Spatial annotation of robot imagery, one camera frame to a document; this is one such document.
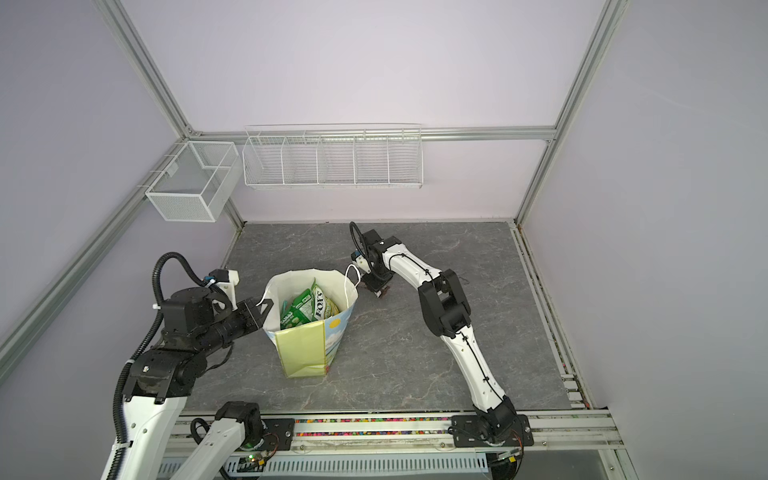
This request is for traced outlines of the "green Fox's candy packet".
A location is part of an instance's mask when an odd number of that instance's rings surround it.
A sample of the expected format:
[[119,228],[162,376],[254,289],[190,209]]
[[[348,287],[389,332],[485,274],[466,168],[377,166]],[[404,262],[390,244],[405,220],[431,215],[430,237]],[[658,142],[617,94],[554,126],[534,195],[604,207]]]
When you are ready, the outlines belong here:
[[314,295],[310,288],[305,289],[290,303],[283,304],[280,329],[287,330],[308,324],[315,320]]

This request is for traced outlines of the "white and green paper bag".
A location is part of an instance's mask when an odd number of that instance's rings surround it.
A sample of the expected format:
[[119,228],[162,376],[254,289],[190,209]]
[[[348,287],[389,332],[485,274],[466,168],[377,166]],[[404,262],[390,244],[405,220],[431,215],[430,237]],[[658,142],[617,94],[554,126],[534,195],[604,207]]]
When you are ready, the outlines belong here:
[[[314,281],[340,309],[340,313],[324,321],[287,330],[280,329],[285,302],[290,303]],[[274,344],[283,373],[288,378],[323,376],[338,353],[345,329],[358,300],[357,283],[338,270],[294,270],[278,274],[267,283],[264,299],[274,306],[264,323],[264,330]]]

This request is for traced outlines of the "yellow-green Fox's candy packet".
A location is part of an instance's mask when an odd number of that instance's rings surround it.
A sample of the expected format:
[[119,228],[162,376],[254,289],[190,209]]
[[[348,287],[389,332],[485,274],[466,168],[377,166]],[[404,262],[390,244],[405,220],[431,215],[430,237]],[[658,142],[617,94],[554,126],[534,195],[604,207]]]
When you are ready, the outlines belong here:
[[339,307],[336,303],[330,299],[321,288],[321,286],[314,281],[310,292],[313,299],[312,307],[312,319],[315,321],[324,321],[331,317],[334,317],[340,313]]

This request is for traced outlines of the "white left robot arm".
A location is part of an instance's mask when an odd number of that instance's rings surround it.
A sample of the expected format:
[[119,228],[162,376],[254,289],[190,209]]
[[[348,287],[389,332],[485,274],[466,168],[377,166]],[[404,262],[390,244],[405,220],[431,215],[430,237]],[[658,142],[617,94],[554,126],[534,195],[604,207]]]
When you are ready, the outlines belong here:
[[[161,272],[172,259],[195,285],[165,296]],[[156,317],[118,377],[112,401],[116,439],[103,478],[156,478],[196,380],[212,369],[209,356],[263,327],[272,301],[238,301],[238,281],[236,271],[224,269],[200,278],[177,252],[158,259],[152,272]]]

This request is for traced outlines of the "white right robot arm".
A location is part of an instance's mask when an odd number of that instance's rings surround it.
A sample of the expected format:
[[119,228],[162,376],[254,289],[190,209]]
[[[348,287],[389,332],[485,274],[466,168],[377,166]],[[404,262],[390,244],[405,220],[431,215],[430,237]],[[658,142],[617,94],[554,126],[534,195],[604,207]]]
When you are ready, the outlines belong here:
[[355,222],[349,223],[349,231],[351,260],[364,272],[361,281],[369,291],[383,295],[394,276],[416,290],[424,323],[449,348],[467,383],[480,439],[501,444],[510,438],[517,410],[481,352],[459,276],[429,265],[394,236],[383,238],[374,229],[363,232]]

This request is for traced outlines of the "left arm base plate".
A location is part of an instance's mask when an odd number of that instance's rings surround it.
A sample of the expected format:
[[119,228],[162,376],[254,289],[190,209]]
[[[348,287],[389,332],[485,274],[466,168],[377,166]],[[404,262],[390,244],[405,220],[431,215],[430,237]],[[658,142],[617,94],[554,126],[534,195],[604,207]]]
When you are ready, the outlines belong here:
[[291,449],[296,420],[294,418],[262,417],[260,424],[249,421],[240,451],[280,452]]

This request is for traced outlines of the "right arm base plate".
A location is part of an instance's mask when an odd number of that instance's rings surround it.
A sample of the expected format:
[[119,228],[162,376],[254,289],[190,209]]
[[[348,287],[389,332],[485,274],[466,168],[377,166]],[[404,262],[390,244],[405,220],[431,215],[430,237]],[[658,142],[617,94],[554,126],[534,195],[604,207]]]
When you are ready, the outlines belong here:
[[477,414],[454,415],[448,433],[456,447],[520,447],[534,445],[532,427],[526,415],[517,414],[492,423]]

